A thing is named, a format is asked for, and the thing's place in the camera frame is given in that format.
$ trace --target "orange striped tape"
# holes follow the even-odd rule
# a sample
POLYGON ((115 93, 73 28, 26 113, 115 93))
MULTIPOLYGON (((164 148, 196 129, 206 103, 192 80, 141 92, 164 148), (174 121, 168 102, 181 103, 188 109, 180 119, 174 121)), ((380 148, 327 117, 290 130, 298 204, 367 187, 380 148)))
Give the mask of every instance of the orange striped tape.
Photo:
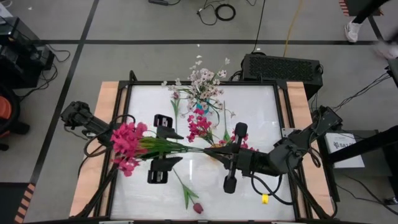
POLYGON ((23 223, 25 219, 25 215, 27 209, 29 208, 30 200, 32 200, 33 193, 35 191, 35 185, 29 184, 22 196, 21 203, 19 204, 19 208, 17 211, 17 215, 15 216, 14 223, 23 223))

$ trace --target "sneaker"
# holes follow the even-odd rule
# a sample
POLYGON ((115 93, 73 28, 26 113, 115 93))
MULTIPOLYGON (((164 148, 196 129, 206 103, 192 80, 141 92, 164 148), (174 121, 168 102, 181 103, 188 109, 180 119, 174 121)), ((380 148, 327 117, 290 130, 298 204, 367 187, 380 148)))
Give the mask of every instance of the sneaker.
POLYGON ((344 30, 346 32, 347 40, 351 43, 355 43, 358 41, 358 33, 362 24, 353 23, 353 21, 347 23, 344 26, 344 30))
POLYGON ((398 45, 387 44, 379 41, 375 46, 376 53, 386 59, 395 59, 398 57, 398 45))

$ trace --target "black floor line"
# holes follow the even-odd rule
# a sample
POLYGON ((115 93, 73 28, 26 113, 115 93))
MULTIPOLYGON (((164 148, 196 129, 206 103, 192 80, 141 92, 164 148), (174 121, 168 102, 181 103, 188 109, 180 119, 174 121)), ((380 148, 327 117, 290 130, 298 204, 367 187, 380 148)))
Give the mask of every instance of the black floor line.
POLYGON ((369 16, 368 19, 369 19, 369 22, 371 23, 373 32, 376 35, 377 39, 384 40, 383 36, 380 33, 379 27, 377 26, 376 21, 374 20, 373 16, 369 16))
MULTIPOLYGON (((284 45, 286 40, 258 40, 257 44, 284 45)), ((289 45, 371 45, 373 40, 362 40, 355 44, 346 40, 290 40, 289 45)), ((41 44, 79 44, 80 40, 40 40, 41 44)), ((167 45, 167 44, 253 44, 255 40, 85 40, 84 44, 98 45, 167 45)))
POLYGON ((30 182, 33 184, 37 183, 40 173, 42 171, 44 160, 49 151, 51 140, 54 135, 55 128, 57 127, 58 119, 61 115, 63 104, 65 103, 65 99, 67 97, 68 90, 69 90, 70 84, 72 82, 72 78, 75 74, 76 66, 79 62, 81 51, 83 50, 84 41, 87 38, 88 31, 90 29, 91 23, 93 22, 93 18, 94 18, 94 14, 95 14, 95 11, 98 6, 98 2, 99 2, 99 0, 93 1, 93 5, 91 7, 90 13, 88 14, 85 28, 83 29, 83 33, 81 34, 80 41, 79 41, 78 47, 75 52, 75 56, 73 57, 72 64, 70 65, 67 78, 65 80, 65 83, 63 84, 61 95, 60 95, 60 98, 58 99, 57 106, 55 107, 55 111, 52 116, 49 129, 47 130, 47 134, 45 135, 43 146, 40 150, 39 158, 37 159, 36 165, 33 170, 32 177, 30 178, 30 182))

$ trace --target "concrete floor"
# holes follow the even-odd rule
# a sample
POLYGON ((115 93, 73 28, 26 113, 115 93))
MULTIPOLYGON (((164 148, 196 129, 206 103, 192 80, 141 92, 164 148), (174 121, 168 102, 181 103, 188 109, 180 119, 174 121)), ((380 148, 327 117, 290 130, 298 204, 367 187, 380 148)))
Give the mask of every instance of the concrete floor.
MULTIPOLYGON (((149 4, 146 0, 14 1, 8 8, 14 16, 19 16, 41 39, 51 40, 56 49, 72 53, 66 62, 56 63, 59 75, 50 87, 35 92, 21 104, 21 120, 31 125, 31 132, 0 140, 11 145, 10 150, 0 153, 0 182, 30 182, 46 134, 53 133, 52 138, 47 136, 49 150, 25 222, 68 217, 85 143, 66 133, 58 117, 53 117, 69 102, 85 101, 94 109, 101 82, 126 80, 130 70, 135 71, 139 80, 185 80, 188 67, 197 55, 203 56, 209 69, 217 69, 225 57, 231 59, 229 73, 239 69, 244 54, 252 50, 253 44, 234 44, 233 40, 256 38, 262 1, 257 1, 254 7, 243 0, 229 2, 237 10, 236 17, 205 26, 196 15, 204 3, 199 0, 183 0, 169 7, 149 4), (206 40, 216 41, 209 44, 206 40)), ((266 1, 259 39, 280 41, 258 45, 261 51, 282 56, 298 4, 299 0, 266 1)), ((375 18, 384 37, 397 25, 394 23, 397 8, 398 1, 391 1, 381 7, 384 16, 375 18)), ((215 19, 209 12, 203 12, 202 17, 206 22, 215 19)), ((350 19, 343 15, 338 0, 304 0, 292 29, 290 39, 304 40, 305 44, 289 45, 286 56, 319 60, 324 66, 319 105, 338 105, 383 74, 387 66, 370 45, 345 45, 343 25, 350 19)), ((359 39, 377 40, 368 20, 359 39)), ((344 128, 382 131, 396 125, 396 95, 395 84, 388 80, 354 99, 338 112, 344 128)), ((392 196, 386 177, 368 176, 361 180, 380 198, 392 196)), ((336 181, 357 197, 369 197, 361 186, 346 177, 337 176, 336 181)), ((398 222, 382 206, 355 200, 340 189, 339 192, 338 218, 366 223, 398 222)))

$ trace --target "metal bracket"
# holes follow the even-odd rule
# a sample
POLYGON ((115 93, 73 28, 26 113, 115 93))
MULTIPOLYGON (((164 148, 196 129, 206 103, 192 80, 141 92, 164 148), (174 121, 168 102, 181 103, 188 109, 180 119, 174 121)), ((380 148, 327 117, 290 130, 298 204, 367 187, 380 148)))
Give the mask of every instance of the metal bracket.
POLYGON ((294 131, 296 131, 296 130, 301 131, 300 129, 297 129, 297 128, 282 128, 282 129, 281 129, 281 131, 282 131, 282 138, 287 138, 287 136, 289 136, 292 132, 294 132, 294 131))

